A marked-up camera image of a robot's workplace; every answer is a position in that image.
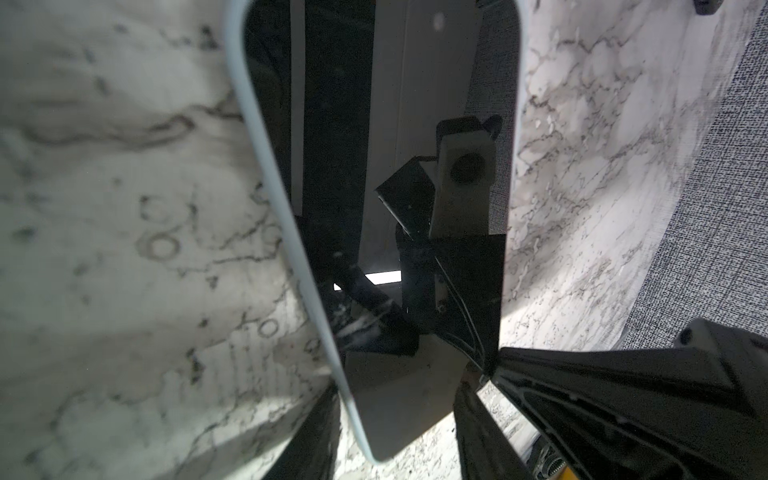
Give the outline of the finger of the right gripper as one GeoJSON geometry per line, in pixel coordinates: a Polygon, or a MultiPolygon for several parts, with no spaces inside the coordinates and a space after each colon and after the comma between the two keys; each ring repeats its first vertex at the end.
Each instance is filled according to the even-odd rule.
{"type": "Polygon", "coordinates": [[[767,340],[704,319],[673,347],[504,348],[494,385],[581,479],[763,479],[767,340]]]}

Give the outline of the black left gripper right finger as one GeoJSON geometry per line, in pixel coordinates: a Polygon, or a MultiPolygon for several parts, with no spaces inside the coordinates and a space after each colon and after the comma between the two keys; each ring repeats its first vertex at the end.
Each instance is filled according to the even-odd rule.
{"type": "Polygon", "coordinates": [[[468,365],[456,390],[453,413],[464,480],[534,477],[487,410],[477,391],[482,373],[468,365]]]}

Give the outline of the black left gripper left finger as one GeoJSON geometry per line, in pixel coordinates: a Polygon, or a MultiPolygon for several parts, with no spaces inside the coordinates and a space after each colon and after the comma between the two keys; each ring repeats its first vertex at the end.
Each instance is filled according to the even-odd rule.
{"type": "Polygon", "coordinates": [[[338,389],[331,384],[263,479],[333,479],[341,433],[340,416],[338,389]]]}

